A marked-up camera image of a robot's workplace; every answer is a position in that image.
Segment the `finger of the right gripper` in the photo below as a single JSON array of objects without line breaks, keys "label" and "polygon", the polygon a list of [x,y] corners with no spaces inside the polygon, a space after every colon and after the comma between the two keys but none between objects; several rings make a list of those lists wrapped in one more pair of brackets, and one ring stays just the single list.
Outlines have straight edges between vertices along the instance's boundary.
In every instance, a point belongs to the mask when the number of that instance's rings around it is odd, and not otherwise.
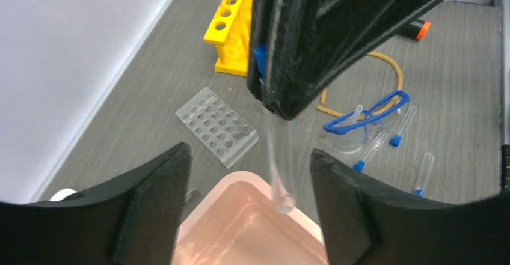
[{"label": "finger of the right gripper", "polygon": [[342,70],[326,0],[253,0],[247,86],[276,116],[297,116]]},{"label": "finger of the right gripper", "polygon": [[323,9],[337,13],[336,25],[341,30],[338,51],[342,54],[343,70],[338,75],[442,1],[326,0]]}]

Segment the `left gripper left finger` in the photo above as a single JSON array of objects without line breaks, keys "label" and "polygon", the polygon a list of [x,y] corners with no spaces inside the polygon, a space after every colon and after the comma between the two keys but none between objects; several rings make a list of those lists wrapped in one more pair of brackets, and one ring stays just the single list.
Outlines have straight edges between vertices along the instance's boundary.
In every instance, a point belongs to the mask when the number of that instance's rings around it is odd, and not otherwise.
[{"label": "left gripper left finger", "polygon": [[1,203],[1,263],[170,264],[190,170],[181,142],[61,201]]}]

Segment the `yellow test tube rack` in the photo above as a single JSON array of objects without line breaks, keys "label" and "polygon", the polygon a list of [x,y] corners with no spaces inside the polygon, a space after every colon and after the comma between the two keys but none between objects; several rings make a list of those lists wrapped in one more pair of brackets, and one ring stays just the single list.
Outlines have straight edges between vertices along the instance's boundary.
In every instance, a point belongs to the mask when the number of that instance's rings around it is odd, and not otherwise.
[{"label": "yellow test tube rack", "polygon": [[203,37],[215,46],[215,71],[247,76],[253,0],[223,0]]}]

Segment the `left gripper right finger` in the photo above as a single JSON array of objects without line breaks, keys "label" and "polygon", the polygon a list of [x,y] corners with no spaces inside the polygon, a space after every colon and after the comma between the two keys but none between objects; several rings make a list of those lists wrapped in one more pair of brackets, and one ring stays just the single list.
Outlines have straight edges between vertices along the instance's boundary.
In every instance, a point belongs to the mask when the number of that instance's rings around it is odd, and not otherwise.
[{"label": "left gripper right finger", "polygon": [[310,174],[330,264],[508,264],[509,192],[454,205],[357,172],[323,150]]}]

